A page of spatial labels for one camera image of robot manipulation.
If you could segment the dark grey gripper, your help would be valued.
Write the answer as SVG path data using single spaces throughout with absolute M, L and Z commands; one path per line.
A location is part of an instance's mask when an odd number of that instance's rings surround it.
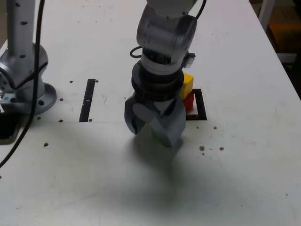
M 140 132 L 143 121 L 164 146 L 172 147 L 185 129 L 186 112 L 180 98 L 162 102 L 145 99 L 136 103 L 134 93 L 125 101 L 124 119 L 133 134 Z

